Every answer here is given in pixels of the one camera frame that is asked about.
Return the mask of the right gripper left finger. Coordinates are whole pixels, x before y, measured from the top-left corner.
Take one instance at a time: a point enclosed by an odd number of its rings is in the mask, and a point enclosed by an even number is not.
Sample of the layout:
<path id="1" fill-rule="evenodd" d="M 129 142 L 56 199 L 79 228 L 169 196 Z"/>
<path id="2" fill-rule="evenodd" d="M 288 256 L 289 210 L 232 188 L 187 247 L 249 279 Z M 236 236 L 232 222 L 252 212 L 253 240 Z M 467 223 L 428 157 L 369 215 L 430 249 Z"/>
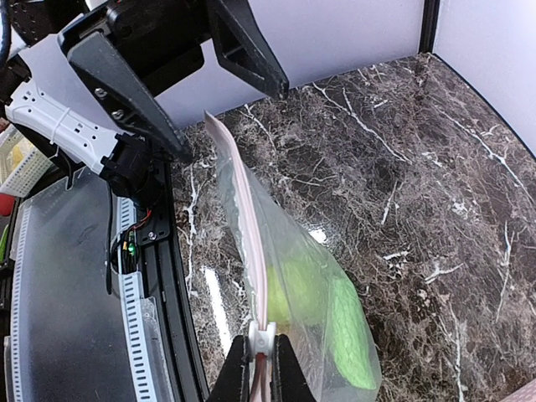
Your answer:
<path id="1" fill-rule="evenodd" d="M 245 335 L 236 336 L 210 392 L 209 402 L 249 401 L 252 359 L 249 338 Z"/>

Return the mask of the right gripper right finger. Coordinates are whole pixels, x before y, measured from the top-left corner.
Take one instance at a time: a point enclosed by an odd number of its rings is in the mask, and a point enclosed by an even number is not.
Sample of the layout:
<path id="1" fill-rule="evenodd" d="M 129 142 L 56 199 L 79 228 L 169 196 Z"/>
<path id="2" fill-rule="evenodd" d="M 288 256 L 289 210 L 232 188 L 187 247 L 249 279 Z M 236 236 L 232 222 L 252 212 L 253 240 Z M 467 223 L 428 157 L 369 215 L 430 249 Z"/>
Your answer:
<path id="1" fill-rule="evenodd" d="M 271 400 L 316 402 L 298 363 L 289 337 L 276 335 L 272 355 Z"/>

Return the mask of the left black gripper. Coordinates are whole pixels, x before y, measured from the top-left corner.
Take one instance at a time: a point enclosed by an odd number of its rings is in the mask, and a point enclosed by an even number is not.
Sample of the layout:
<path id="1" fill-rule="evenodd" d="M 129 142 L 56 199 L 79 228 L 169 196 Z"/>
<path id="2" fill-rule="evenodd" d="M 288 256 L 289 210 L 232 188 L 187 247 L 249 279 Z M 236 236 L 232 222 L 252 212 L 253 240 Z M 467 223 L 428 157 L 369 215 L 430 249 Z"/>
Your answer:
<path id="1" fill-rule="evenodd" d="M 204 65 L 201 44 L 210 31 L 222 68 L 265 95 L 287 98 L 289 80 L 247 0 L 105 1 L 64 28 L 59 46 L 118 127 L 191 163 L 188 138 L 153 96 Z"/>

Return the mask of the green toy bitter gourd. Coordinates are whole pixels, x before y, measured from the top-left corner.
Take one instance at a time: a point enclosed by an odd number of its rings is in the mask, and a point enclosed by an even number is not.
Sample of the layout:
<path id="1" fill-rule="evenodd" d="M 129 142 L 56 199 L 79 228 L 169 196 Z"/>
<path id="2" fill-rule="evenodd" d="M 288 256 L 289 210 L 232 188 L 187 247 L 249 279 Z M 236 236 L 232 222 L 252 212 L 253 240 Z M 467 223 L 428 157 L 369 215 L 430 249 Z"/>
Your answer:
<path id="1" fill-rule="evenodd" d="M 327 308 L 327 345 L 338 372 L 359 389 L 376 389 L 369 357 L 369 326 L 353 283 L 331 281 Z"/>

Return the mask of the green toy guava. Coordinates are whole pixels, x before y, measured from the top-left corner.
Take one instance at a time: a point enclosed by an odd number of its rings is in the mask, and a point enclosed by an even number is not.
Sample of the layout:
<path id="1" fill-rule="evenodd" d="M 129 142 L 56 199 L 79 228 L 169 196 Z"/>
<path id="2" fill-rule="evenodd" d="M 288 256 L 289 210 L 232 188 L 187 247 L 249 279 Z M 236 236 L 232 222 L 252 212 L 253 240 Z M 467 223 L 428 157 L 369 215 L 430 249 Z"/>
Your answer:
<path id="1" fill-rule="evenodd" d="M 298 260 L 288 260 L 281 270 L 269 265 L 266 276 L 270 322 L 282 326 L 293 322 L 312 326 L 322 321 L 325 286 L 310 266 Z"/>

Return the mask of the clear dotted zip bag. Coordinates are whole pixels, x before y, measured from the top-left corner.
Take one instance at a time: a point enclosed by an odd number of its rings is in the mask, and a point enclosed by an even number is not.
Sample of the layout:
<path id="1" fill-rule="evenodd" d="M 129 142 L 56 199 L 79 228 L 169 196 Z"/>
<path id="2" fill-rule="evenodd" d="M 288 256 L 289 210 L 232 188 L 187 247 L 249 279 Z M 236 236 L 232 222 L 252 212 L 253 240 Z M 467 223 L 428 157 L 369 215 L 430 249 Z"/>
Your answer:
<path id="1" fill-rule="evenodd" d="M 374 401 L 379 358 L 358 293 L 344 269 L 267 193 L 228 128 L 210 113 L 217 183 L 244 267 L 251 334 L 290 338 L 318 401 Z"/>

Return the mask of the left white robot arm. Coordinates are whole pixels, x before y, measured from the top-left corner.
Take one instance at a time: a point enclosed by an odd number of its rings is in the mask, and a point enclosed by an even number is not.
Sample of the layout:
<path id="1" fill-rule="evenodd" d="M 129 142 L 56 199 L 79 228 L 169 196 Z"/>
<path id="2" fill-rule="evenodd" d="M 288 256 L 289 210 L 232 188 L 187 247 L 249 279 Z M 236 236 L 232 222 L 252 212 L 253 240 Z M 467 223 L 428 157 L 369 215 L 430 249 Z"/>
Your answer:
<path id="1" fill-rule="evenodd" d="M 115 122 L 99 126 L 38 87 L 17 50 L 56 34 L 71 69 Z M 246 1 L 4 1 L 1 115 L 65 173 L 86 165 L 119 197 L 151 208 L 162 185 L 156 160 L 193 158 L 187 137 L 157 96 L 204 64 L 211 41 L 219 65 L 279 99 L 289 80 Z"/>

